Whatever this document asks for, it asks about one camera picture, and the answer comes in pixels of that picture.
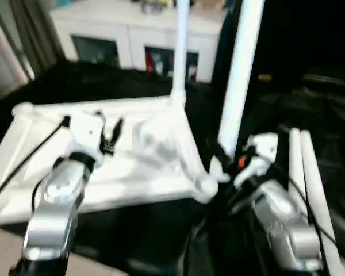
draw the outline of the white cabinet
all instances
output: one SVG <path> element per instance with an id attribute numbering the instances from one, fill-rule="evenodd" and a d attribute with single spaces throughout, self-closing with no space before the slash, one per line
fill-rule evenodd
<path id="1" fill-rule="evenodd" d="M 141 12 L 130 0 L 83 0 L 51 11 L 66 57 L 171 75 L 177 25 L 175 9 Z M 222 12 L 190 11 L 187 80 L 209 82 Z"/>

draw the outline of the white vertical post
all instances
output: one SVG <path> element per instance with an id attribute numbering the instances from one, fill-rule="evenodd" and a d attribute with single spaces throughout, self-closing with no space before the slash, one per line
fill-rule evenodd
<path id="1" fill-rule="evenodd" d="M 187 55 L 187 30 L 189 19 L 189 0 L 177 1 L 178 11 L 178 29 L 177 43 L 174 52 L 174 79 L 171 90 L 171 102 L 174 104 L 184 105 L 186 101 L 185 92 L 185 71 Z"/>
<path id="2" fill-rule="evenodd" d="M 329 216 L 326 197 L 323 190 L 322 179 L 317 165 L 315 151 L 313 149 L 311 134 L 309 131 L 300 133 L 301 153 L 304 164 L 304 175 L 306 184 L 306 193 L 309 204 L 315 213 L 318 224 L 327 231 L 334 239 L 334 229 Z M 340 256 L 336 246 L 322 235 L 322 241 L 325 249 L 331 276 L 345 276 L 345 269 L 340 261 Z"/>
<path id="3" fill-rule="evenodd" d="M 218 142 L 225 153 L 232 158 L 235 156 L 264 5 L 265 0 L 243 0 L 241 5 L 224 110 L 218 133 Z M 225 179 L 215 157 L 211 160 L 210 173 L 219 181 Z"/>
<path id="4" fill-rule="evenodd" d="M 300 131 L 297 128 L 290 130 L 290 143 L 289 143 L 289 175 L 298 184 L 298 187 L 304 197 L 305 194 L 305 182 L 304 182 L 304 170 L 303 159 L 301 155 L 300 144 Z M 299 195 L 297 189 L 289 183 L 289 194 L 295 200 L 300 210 L 307 214 L 305 202 Z"/>

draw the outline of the cabinet door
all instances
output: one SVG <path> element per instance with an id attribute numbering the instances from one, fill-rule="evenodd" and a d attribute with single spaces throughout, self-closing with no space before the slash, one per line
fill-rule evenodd
<path id="1" fill-rule="evenodd" d="M 155 66 L 154 70 L 157 73 L 163 71 L 164 74 L 171 75 L 171 71 L 166 69 L 166 63 L 172 64 L 173 58 L 172 55 L 166 56 L 169 52 L 173 53 L 175 48 L 175 32 L 132 28 L 129 30 L 129 37 L 135 68 L 149 70 L 150 66 Z M 196 74 L 197 81 L 210 82 L 216 49 L 216 37 L 188 35 L 187 81 L 191 80 L 192 74 Z"/>
<path id="2" fill-rule="evenodd" d="M 67 59 L 133 67 L 126 27 L 63 18 L 53 21 Z"/>

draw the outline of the glass cabinet door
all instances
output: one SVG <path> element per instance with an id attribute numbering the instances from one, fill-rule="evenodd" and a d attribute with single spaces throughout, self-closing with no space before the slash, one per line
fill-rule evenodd
<path id="1" fill-rule="evenodd" d="M 173 76 L 174 73 L 174 50 L 144 47 L 145 68 L 148 72 L 155 72 L 159 75 Z M 186 80 L 195 82 L 197 80 L 198 54 L 187 53 L 186 59 Z"/>
<path id="2" fill-rule="evenodd" d="M 92 63 L 106 63 L 120 68 L 116 41 L 72 36 L 78 60 Z"/>

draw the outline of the floor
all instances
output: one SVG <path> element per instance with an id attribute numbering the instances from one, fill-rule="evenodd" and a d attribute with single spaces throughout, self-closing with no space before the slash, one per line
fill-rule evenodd
<path id="1" fill-rule="evenodd" d="M 7 276 L 10 267 L 17 263 L 21 246 L 22 237 L 0 230 L 0 276 Z M 69 259 L 66 275 L 127 276 L 120 270 L 101 265 L 75 254 L 72 254 Z"/>

